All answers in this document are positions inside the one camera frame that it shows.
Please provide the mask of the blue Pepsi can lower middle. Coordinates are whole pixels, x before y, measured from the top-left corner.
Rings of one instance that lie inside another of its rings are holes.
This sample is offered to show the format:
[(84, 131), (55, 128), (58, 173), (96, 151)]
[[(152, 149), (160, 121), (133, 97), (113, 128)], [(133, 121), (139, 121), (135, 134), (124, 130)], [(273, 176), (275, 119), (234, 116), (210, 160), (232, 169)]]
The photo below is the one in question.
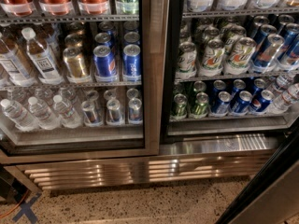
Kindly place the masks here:
[(249, 105), (252, 100), (252, 95), (248, 91), (241, 91), (234, 97), (230, 104), (230, 113), (232, 115), (245, 115), (248, 112)]

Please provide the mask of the front left blue Pepsi can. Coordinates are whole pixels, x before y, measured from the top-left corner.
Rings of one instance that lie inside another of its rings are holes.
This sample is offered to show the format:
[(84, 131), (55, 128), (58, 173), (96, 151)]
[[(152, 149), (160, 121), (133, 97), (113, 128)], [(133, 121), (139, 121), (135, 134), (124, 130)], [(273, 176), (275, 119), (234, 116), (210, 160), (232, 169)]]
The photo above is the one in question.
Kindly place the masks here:
[(112, 82), (118, 79), (118, 71), (112, 50), (108, 46), (100, 45), (93, 50), (93, 63), (96, 75), (103, 82)]

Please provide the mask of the water bottle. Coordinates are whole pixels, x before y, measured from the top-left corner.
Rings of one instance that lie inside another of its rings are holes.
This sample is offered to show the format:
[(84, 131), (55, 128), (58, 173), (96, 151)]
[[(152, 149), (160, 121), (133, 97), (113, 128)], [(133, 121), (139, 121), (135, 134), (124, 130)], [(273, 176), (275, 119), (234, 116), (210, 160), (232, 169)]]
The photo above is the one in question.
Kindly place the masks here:
[(42, 129), (54, 130), (61, 125), (60, 119), (44, 100), (32, 96), (28, 99), (28, 108)]
[(82, 117), (73, 104), (61, 95), (53, 97), (53, 108), (66, 128), (75, 129), (82, 125)]
[(4, 115), (15, 123), (17, 129), (29, 132), (39, 128), (35, 117), (19, 102), (3, 99), (1, 107)]

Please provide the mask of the front 7up can left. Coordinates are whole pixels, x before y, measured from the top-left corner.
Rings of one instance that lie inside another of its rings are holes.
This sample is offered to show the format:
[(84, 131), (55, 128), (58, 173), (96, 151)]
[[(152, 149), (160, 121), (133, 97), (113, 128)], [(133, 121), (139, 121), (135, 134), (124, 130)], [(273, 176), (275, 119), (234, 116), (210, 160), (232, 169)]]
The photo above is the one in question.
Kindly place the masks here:
[(197, 51), (193, 42), (183, 42), (178, 48), (176, 78), (188, 79), (196, 73)]

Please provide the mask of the green soda can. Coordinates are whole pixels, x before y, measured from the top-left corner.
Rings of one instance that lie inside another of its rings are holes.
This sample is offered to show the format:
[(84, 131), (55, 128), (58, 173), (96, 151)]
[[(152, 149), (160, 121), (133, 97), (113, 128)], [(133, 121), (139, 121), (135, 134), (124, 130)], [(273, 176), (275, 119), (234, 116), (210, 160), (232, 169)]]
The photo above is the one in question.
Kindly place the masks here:
[(184, 94), (178, 93), (174, 96), (171, 117), (173, 119), (184, 119), (187, 116), (187, 97)]

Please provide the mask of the blue pepsi can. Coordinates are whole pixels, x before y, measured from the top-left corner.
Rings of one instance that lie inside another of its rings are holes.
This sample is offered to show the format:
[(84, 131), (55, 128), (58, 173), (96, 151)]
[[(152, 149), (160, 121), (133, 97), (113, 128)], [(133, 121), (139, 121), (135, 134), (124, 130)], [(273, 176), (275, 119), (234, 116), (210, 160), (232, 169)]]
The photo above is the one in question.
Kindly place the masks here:
[(123, 49), (123, 74), (128, 80), (141, 79), (141, 49), (138, 45), (127, 45)]
[(249, 105), (252, 100), (252, 95), (248, 91), (241, 91), (234, 97), (230, 104), (230, 113), (232, 115), (245, 115), (248, 112)]
[(232, 96), (227, 91), (221, 91), (210, 107), (210, 114), (214, 117), (224, 117), (228, 113), (228, 106)]
[(112, 50), (108, 46), (100, 45), (93, 50), (93, 63), (96, 75), (103, 82), (112, 82), (118, 79), (118, 71)]

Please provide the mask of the gold soda can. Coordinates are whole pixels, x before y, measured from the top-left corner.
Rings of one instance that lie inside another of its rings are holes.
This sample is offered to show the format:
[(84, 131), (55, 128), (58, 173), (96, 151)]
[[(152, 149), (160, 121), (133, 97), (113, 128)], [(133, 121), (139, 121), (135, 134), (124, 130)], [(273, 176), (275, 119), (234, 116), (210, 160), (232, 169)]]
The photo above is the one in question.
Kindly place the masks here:
[(90, 69), (79, 48), (66, 48), (63, 51), (63, 60), (67, 68), (67, 79), (71, 83), (81, 84), (92, 81)]

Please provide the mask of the tea bottle white cap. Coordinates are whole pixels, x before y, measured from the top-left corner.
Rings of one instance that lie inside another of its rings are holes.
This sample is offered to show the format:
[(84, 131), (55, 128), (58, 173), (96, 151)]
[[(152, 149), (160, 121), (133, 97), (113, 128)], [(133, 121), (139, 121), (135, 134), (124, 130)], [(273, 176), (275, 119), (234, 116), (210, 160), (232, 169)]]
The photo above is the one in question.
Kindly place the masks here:
[(31, 27), (23, 28), (21, 34), (26, 40), (26, 53), (40, 74), (40, 81), (51, 85), (62, 83), (58, 61), (47, 41), (38, 37)]

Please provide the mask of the right water bottle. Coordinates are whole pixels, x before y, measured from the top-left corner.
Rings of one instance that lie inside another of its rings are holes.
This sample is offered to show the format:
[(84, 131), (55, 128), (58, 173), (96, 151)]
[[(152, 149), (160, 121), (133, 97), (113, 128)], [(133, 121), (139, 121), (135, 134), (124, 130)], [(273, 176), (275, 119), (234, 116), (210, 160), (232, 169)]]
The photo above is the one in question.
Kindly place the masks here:
[(61, 95), (53, 97), (53, 108), (66, 128), (75, 129), (82, 125), (82, 117), (73, 104)]

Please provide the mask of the front right blue Pepsi can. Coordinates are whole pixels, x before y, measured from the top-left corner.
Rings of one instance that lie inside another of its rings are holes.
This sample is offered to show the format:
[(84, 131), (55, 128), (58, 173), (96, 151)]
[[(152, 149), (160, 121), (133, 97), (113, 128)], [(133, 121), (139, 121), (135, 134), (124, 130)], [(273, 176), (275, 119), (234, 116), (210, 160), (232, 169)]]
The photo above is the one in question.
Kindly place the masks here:
[(128, 80), (141, 79), (141, 49), (138, 45), (127, 45), (123, 49), (123, 74)]

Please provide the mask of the fridge glass door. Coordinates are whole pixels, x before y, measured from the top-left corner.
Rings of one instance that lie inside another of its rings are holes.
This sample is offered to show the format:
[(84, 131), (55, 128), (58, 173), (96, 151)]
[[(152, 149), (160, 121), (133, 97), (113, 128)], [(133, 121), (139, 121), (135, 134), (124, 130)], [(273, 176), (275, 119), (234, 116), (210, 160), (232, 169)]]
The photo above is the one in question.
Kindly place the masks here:
[(298, 210), (299, 132), (293, 132), (215, 224), (284, 224)]
[[(80, 161), (153, 155), (158, 150), (163, 68), (169, 0), (139, 0), (135, 15), (119, 14), (116, 0), (108, 0), (106, 14), (82, 14), (78, 0), (1, 0), (1, 101), (19, 102), (28, 111), (32, 96), (44, 100), (61, 125), (23, 132), (1, 107), (1, 160), (8, 165)], [(26, 53), (21, 34), (31, 27), (50, 45), (63, 82), (44, 84)], [(123, 74), (122, 53), (127, 45), (141, 49), (141, 79)], [(103, 82), (96, 75), (93, 50), (112, 50), (118, 79)], [(75, 84), (67, 79), (66, 48), (79, 48), (92, 81)], [(82, 125), (66, 128), (53, 108), (53, 97), (68, 99), (82, 117)]]

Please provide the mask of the left water bottle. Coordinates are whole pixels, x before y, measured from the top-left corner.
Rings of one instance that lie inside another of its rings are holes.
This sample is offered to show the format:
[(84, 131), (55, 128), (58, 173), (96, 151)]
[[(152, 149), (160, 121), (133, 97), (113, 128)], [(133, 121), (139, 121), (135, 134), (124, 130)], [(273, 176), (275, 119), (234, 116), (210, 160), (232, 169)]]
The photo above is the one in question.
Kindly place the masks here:
[(39, 128), (35, 117), (19, 102), (3, 99), (1, 107), (4, 115), (15, 123), (17, 129), (29, 132)]

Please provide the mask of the middle water bottle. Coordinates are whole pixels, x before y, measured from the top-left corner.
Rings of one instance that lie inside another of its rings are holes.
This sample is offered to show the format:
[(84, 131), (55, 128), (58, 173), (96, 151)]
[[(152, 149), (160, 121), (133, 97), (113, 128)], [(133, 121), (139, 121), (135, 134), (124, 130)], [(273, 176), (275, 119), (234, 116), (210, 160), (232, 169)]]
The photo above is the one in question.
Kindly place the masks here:
[(61, 125), (60, 119), (44, 100), (32, 96), (28, 99), (28, 108), (42, 129), (54, 130)]

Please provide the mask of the blue Pepsi can lower left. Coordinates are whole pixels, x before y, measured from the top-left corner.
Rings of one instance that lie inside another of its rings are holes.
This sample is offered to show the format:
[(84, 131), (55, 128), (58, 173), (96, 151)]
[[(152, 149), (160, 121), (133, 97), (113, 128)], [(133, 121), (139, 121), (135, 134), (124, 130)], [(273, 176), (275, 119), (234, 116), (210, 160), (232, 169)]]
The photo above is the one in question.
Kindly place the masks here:
[(227, 91), (221, 91), (210, 107), (210, 114), (214, 117), (224, 117), (228, 113), (228, 106), (232, 96)]

